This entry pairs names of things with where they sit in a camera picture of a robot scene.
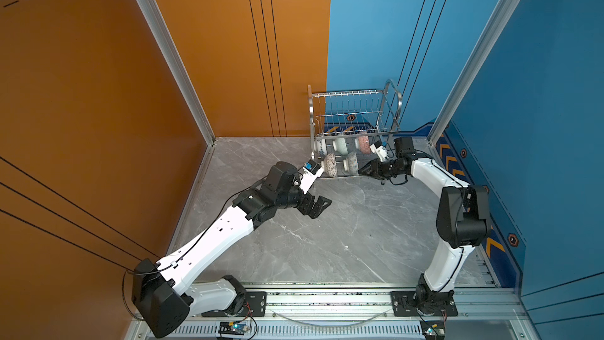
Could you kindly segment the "white brown lattice bowl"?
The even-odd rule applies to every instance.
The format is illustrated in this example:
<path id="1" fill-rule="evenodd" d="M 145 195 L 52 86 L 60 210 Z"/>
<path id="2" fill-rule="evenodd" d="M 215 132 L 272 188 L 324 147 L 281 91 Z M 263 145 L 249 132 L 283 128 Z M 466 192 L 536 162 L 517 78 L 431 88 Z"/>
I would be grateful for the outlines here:
<path id="1" fill-rule="evenodd" d="M 338 176 L 338 164 L 335 153 L 327 154 L 321 162 L 324 173 L 330 178 Z"/>

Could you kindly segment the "pale green ribbed bowl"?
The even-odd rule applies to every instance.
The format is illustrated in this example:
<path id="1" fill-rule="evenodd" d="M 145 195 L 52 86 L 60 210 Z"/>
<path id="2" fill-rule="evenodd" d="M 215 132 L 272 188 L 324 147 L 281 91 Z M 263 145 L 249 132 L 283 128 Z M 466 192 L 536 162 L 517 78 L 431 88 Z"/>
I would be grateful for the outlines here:
<path id="1" fill-rule="evenodd" d="M 346 143 L 346 138 L 337 137 L 332 141 L 333 149 L 336 153 L 341 155 L 348 155 L 349 149 Z"/>

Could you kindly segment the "stainless steel dish rack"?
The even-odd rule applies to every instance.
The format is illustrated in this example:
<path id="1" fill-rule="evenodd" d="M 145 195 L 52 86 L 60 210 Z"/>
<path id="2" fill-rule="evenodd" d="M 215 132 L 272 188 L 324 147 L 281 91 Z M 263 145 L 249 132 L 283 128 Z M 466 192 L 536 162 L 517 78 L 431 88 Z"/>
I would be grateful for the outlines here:
<path id="1" fill-rule="evenodd" d="M 402 109 L 402 93 L 391 79 L 380 89 L 314 92 L 308 87 L 311 159 L 321 164 L 325 155 L 316 151 L 315 141 L 325 139 L 328 154 L 336 155 L 335 178 L 353 177 L 344 171 L 343 160 L 347 155 L 336 153 L 332 141 L 346 138 L 349 153 L 357 153 L 360 168 L 373 159 L 379 160 L 376 154 L 363 154 L 356 148 L 355 140 L 360 135 L 367 135 L 370 144 L 381 141 L 388 151 L 388 160 L 394 158 L 393 139 L 400 130 Z"/>

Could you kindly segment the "blue floral white bowl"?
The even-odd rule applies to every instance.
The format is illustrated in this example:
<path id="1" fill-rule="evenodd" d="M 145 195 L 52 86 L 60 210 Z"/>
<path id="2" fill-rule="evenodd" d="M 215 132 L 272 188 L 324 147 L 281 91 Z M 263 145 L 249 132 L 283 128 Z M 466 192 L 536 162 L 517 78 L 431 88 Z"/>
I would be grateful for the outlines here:
<path id="1" fill-rule="evenodd" d="M 326 154 L 328 154 L 327 144 L 326 144 L 326 140 L 325 139 L 317 139 L 315 141 L 315 146 L 316 146 L 316 151 L 320 155 L 326 155 Z"/>

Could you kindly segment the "dark blue petal bowl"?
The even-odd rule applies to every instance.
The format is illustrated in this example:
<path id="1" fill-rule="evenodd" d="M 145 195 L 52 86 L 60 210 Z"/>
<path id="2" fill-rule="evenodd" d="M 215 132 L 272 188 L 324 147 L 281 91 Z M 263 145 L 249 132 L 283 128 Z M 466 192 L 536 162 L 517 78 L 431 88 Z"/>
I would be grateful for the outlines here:
<path id="1" fill-rule="evenodd" d="M 356 152 L 350 152 L 343 160 L 344 171 L 352 176 L 359 174 L 359 161 Z"/>

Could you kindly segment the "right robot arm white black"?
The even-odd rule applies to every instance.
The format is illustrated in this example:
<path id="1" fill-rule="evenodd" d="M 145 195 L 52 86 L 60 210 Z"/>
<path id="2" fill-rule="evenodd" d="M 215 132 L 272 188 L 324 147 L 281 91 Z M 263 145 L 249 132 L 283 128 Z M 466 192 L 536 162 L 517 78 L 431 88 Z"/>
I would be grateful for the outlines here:
<path id="1" fill-rule="evenodd" d="M 436 230 L 440 240 L 409 303 L 420 316 L 445 314 L 455 304 L 454 289 L 462 266 L 491 231 L 488 193 L 485 187 L 446 171 L 431 155 L 417 150 L 412 138 L 399 137 L 394 146 L 393 159 L 373 159 L 359 168 L 359 174 L 389 182 L 400 175 L 411 176 L 439 198 Z"/>

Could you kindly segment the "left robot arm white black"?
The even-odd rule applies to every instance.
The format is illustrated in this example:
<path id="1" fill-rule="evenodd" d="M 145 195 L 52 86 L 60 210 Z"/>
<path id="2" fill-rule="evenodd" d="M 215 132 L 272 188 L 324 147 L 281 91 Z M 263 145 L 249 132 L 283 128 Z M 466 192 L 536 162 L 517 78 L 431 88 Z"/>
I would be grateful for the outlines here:
<path id="1" fill-rule="evenodd" d="M 310 193 L 325 168 L 308 161 L 301 168 L 280 161 L 263 178 L 235 193 L 217 218 L 185 246 L 158 261 L 140 261 L 133 277 L 131 301 L 156 338 L 171 335 L 188 317 L 219 312 L 236 316 L 245 306 L 246 289 L 232 275 L 194 286 L 195 280 L 239 240 L 294 208 L 316 219 L 331 201 Z"/>

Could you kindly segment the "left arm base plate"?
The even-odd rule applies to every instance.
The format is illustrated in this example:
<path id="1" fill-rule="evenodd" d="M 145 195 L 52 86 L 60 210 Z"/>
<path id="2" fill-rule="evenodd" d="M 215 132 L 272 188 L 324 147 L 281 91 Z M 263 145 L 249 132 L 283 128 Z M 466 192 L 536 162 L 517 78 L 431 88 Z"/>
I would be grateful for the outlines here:
<path id="1" fill-rule="evenodd" d="M 254 318 L 264 317 L 266 308 L 266 291 L 248 291 L 245 296 L 237 296 L 234 303 L 222 311 L 222 314 L 229 317 L 244 317 L 249 314 Z"/>

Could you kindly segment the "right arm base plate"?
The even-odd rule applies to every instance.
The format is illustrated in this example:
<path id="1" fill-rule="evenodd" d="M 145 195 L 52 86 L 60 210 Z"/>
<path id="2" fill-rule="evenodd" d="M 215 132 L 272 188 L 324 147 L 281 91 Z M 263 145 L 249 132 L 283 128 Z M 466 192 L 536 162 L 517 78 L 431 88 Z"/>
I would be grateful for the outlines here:
<path id="1" fill-rule="evenodd" d="M 459 316 L 454 300 L 454 291 L 439 293 L 436 297 L 420 300 L 415 292 L 392 291 L 390 293 L 393 312 L 396 317 L 403 316 Z"/>

